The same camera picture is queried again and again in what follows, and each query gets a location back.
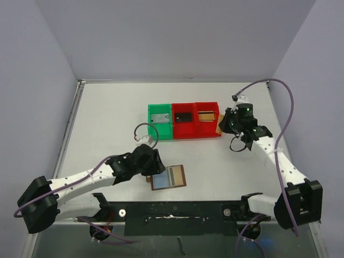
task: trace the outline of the white table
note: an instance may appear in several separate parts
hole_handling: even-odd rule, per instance
[[[112,154],[132,152],[133,130],[147,121],[147,105],[163,103],[218,102],[220,112],[233,105],[231,96],[247,83],[101,83],[85,84],[73,130],[58,177],[94,167]],[[254,107],[260,125],[277,137],[276,114],[264,83],[244,92]],[[147,127],[139,130],[147,134]],[[277,174],[271,175],[248,150],[230,151],[233,136],[161,141],[157,148],[165,166],[183,164],[187,186],[152,191],[145,177],[113,187],[97,189],[108,201],[238,200],[244,194],[262,191],[278,197]],[[233,148],[241,148],[242,143]],[[280,147],[286,150],[282,139]]]

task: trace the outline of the white object in green bin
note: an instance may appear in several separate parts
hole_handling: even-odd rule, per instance
[[[152,124],[167,124],[170,122],[170,114],[152,114],[150,116],[150,121]]]

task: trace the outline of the white circular cap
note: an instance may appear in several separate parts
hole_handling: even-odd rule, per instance
[[[126,211],[124,209],[121,209],[121,210],[119,210],[118,214],[121,218],[123,218],[123,217],[125,217]]]

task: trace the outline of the wall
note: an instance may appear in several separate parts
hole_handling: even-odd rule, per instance
[[[27,229],[12,214],[52,176],[77,82],[34,0],[2,1],[0,35],[0,256],[20,257]]]
[[[324,187],[321,231],[330,257],[343,257],[344,1],[317,0],[280,64],[276,78],[295,96],[286,141],[296,166]],[[280,121],[290,101],[279,85],[271,95]]]
[[[314,2],[37,0],[77,78],[231,82],[274,74]]]

